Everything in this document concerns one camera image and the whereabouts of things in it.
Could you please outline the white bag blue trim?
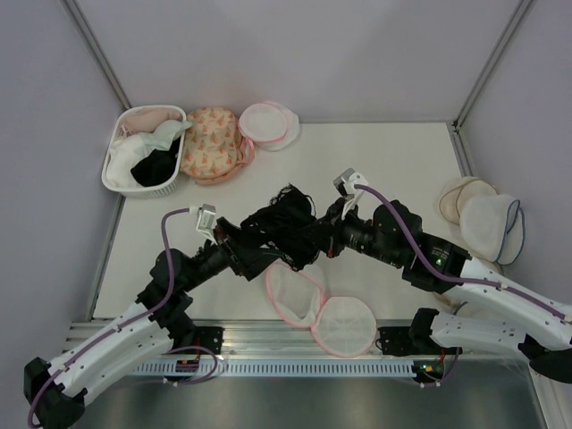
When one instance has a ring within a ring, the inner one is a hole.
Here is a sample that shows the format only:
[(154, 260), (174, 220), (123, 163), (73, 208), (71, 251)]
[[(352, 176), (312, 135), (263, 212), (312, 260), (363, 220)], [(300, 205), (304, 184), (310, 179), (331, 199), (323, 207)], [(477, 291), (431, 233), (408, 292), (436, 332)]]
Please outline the white bag blue trim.
[(498, 265), (515, 263), (526, 242), (521, 202), (506, 194), (471, 197), (461, 212), (459, 226), (470, 249)]

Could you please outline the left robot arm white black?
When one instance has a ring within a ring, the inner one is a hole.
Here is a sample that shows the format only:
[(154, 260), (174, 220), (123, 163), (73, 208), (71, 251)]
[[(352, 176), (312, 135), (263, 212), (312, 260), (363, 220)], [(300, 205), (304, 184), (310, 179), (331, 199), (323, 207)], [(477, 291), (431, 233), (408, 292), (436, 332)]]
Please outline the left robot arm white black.
[(62, 355), (36, 357), (25, 366), (30, 428), (69, 428), (88, 404), (139, 364), (190, 351), (196, 327), (186, 314), (189, 293), (226, 269), (252, 280), (284, 255), (263, 236), (246, 233), (205, 207), (198, 210), (196, 230), (206, 243), (195, 256), (166, 246), (150, 283), (119, 316)]

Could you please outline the round mesh bag pink trim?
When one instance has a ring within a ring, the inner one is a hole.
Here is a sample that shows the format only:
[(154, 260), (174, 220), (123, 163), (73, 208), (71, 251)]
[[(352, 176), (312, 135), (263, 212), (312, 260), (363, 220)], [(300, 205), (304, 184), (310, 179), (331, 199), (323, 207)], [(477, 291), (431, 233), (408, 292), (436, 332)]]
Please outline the round mesh bag pink trim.
[(326, 353), (356, 358), (373, 346), (377, 327), (370, 307), (355, 297), (327, 295), (320, 268), (294, 271), (284, 263), (274, 263), (266, 271), (265, 287), (279, 317), (308, 330)]

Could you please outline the left aluminium frame post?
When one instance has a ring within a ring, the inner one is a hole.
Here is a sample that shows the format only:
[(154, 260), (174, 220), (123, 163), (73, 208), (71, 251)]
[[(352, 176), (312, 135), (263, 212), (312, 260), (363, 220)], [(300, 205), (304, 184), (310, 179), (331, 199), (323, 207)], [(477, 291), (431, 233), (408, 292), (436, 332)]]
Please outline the left aluminium frame post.
[(94, 30), (91, 28), (85, 13), (81, 10), (80, 3), (76, 0), (61, 0), (60, 4), (70, 17), (75, 29), (90, 55), (94, 59), (97, 68), (102, 72), (105, 80), (114, 93), (114, 96), (123, 110), (132, 108), (132, 104), (118, 79), (104, 49), (101, 47)]

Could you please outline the white bra in basket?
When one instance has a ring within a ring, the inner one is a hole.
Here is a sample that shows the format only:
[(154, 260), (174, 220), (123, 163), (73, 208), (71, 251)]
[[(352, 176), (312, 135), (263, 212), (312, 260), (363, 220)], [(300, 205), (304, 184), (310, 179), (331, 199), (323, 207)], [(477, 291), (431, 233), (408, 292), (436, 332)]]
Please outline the white bra in basket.
[(146, 140), (139, 134), (118, 140), (111, 145), (109, 156), (106, 182), (115, 188), (137, 188), (139, 184), (130, 170), (148, 156)]

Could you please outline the aluminium frame post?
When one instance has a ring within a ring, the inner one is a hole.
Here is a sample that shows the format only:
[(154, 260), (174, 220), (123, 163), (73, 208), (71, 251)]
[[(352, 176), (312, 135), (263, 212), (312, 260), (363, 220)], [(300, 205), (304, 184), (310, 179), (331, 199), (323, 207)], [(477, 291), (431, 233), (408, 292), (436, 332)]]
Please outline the aluminium frame post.
[(102, 72), (105, 80), (114, 93), (114, 96), (123, 110), (132, 108), (132, 104), (118, 79), (104, 49), (101, 47), (94, 30), (91, 28), (85, 13), (81, 10), (80, 3), (76, 0), (61, 0), (60, 4), (70, 17), (75, 29), (90, 55), (94, 59), (97, 68)]
[(496, 40), (496, 43), (491, 53), (488, 55), (482, 70), (479, 72), (474, 85), (470, 89), (463, 105), (461, 106), (457, 117), (451, 122), (452, 130), (455, 133), (459, 133), (459, 130), (474, 110), (475, 105), (484, 92), (488, 81), (492, 78), (492, 75), (495, 73), (498, 65), (503, 59), (503, 56), (509, 49), (510, 43), (517, 35), (520, 26), (535, 4), (535, 0), (519, 0), (517, 2), (514, 11), (509, 16), (506, 25)]

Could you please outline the black lace bra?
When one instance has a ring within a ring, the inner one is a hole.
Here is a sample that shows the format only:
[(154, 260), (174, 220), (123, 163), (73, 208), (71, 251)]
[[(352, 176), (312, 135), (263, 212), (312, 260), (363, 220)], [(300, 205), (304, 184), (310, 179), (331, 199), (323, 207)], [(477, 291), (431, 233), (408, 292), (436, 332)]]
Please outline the black lace bra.
[(294, 271), (299, 271), (316, 261), (333, 234), (329, 223), (315, 217), (314, 208), (309, 195), (288, 184), (268, 206), (242, 221), (240, 229), (273, 248)]

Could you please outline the mint green bra in basket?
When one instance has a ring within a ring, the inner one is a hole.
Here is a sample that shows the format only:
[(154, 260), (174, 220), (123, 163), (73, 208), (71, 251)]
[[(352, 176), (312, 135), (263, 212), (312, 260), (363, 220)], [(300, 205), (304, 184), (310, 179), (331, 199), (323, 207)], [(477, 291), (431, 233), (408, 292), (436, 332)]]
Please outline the mint green bra in basket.
[(189, 127), (188, 121), (167, 120), (157, 126), (153, 132), (141, 132), (146, 147), (152, 150), (167, 150)]

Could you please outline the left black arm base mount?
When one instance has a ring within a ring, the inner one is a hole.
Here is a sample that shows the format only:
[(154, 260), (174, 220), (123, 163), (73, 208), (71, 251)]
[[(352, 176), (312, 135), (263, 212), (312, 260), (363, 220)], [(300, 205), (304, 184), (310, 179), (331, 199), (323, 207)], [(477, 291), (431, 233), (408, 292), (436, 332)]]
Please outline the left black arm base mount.
[(167, 325), (169, 337), (173, 339), (173, 349), (200, 346), (219, 354), (223, 345), (222, 326), (215, 324), (196, 326), (190, 317), (181, 315)]

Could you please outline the aluminium mounting rail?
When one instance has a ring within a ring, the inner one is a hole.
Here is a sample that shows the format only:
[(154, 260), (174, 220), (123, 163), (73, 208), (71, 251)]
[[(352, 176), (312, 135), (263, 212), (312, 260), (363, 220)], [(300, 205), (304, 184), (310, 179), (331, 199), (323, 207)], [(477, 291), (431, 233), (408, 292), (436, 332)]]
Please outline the aluminium mounting rail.
[[(63, 352), (80, 345), (91, 335), (105, 327), (111, 319), (94, 319), (91, 322), (74, 322), (66, 335)], [(318, 359), (336, 358), (327, 353), (315, 341), (311, 331), (296, 328), (282, 320), (214, 320), (195, 319), (197, 331), (205, 327), (222, 328), (221, 356), (238, 359)], [(378, 320), (374, 340), (380, 338), (385, 328), (397, 328), (407, 332), (409, 320)], [(383, 355), (375, 344), (359, 358), (397, 358)]]

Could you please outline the right aluminium frame post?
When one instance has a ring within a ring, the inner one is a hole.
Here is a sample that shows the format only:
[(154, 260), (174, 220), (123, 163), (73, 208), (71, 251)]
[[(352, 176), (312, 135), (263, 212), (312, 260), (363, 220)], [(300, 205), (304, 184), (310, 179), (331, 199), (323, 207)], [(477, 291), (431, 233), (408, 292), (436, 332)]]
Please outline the right aluminium frame post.
[(510, 43), (517, 35), (520, 26), (535, 4), (535, 0), (519, 0), (517, 2), (514, 11), (509, 16), (506, 25), (496, 40), (496, 43), (491, 53), (488, 55), (482, 70), (479, 72), (474, 85), (470, 89), (463, 105), (461, 106), (457, 117), (451, 122), (452, 130), (455, 133), (459, 133), (459, 130), (474, 110), (475, 105), (484, 92), (488, 81), (492, 78), (492, 75), (495, 73), (498, 65), (503, 59), (503, 56), (509, 49)]

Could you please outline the black bra in basket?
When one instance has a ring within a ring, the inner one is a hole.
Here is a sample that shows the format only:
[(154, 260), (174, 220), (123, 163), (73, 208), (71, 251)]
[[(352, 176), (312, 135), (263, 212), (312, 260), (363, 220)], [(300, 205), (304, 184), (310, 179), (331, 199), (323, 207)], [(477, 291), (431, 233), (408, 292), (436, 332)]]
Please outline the black bra in basket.
[(149, 156), (130, 169), (131, 176), (142, 187), (149, 188), (168, 181), (175, 173), (181, 138), (174, 140), (168, 150), (154, 149)]

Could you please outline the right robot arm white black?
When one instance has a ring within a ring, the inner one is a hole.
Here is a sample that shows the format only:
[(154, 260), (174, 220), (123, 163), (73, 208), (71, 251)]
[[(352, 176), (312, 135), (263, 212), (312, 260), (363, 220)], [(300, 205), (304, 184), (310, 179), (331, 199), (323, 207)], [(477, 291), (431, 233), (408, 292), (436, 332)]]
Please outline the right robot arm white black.
[(494, 272), (463, 248), (424, 232), (420, 216), (398, 200), (378, 206), (372, 219), (357, 209), (342, 211), (338, 198), (321, 218), (329, 233), (324, 252), (337, 257), (345, 248), (391, 265), (413, 287), (446, 299), (486, 307), (499, 320), (486, 322), (417, 310), (408, 343), (419, 353), (437, 349), (477, 349), (515, 354), (553, 381), (571, 382), (571, 312)]

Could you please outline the white plastic laundry basket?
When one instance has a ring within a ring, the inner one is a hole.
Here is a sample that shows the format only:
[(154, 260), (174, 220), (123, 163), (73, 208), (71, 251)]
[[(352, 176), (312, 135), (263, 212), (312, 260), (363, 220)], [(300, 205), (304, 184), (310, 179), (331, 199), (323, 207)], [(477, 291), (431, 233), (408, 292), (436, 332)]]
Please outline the white plastic laundry basket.
[(104, 165), (103, 165), (103, 169), (101, 172), (101, 180), (102, 183), (105, 185), (106, 188), (108, 188), (111, 191), (114, 192), (118, 192), (120, 194), (122, 194), (125, 197), (134, 197), (134, 198), (159, 198), (159, 197), (165, 197), (171, 193), (173, 193), (177, 187), (177, 177), (178, 174), (180, 172), (180, 166), (181, 166), (181, 159), (182, 159), (182, 150), (184, 147), (184, 138), (185, 138), (185, 132), (180, 136), (181, 138), (181, 144), (180, 144), (180, 149), (179, 149), (179, 154), (178, 154), (178, 160), (177, 160), (177, 164), (176, 164), (176, 170), (175, 173), (172, 175), (172, 177), (166, 181), (165, 183), (158, 185), (158, 186), (154, 186), (154, 187), (149, 187), (149, 188), (145, 188), (142, 187), (141, 185), (139, 185), (137, 188), (132, 188), (132, 189), (125, 189), (125, 188), (115, 188), (111, 185), (109, 185), (106, 180), (105, 180), (105, 170), (106, 167), (108, 165), (109, 162), (109, 151), (110, 151), (110, 147), (113, 143), (117, 142), (118, 140), (122, 140), (122, 139), (126, 139), (127, 137), (131, 136), (131, 135), (136, 135), (139, 133), (134, 133), (134, 134), (129, 134), (127, 133), (123, 128), (122, 128), (122, 119), (128, 114), (131, 113), (133, 111), (137, 112), (138, 110), (144, 108), (144, 107), (169, 107), (169, 108), (173, 108), (178, 110), (181, 113), (181, 119), (179, 121), (187, 121), (187, 115), (184, 113), (184, 111), (182, 109), (180, 109), (178, 106), (174, 106), (174, 105), (145, 105), (145, 106), (139, 106), (139, 107), (134, 107), (131, 108), (130, 110), (124, 112), (117, 120), (115, 126), (114, 126), (114, 131), (113, 131), (113, 135), (112, 138), (110, 140), (110, 143), (108, 145), (108, 149), (106, 151), (106, 155), (105, 155), (105, 160), (104, 160)]

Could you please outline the white round bag pink trim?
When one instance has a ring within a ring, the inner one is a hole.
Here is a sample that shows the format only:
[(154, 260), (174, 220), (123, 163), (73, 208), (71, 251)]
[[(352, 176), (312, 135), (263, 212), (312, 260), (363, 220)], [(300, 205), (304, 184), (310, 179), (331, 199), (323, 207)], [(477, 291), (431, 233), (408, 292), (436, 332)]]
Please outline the white round bag pink trim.
[(239, 118), (239, 128), (246, 139), (268, 152), (283, 150), (300, 134), (299, 117), (274, 101), (247, 107)]

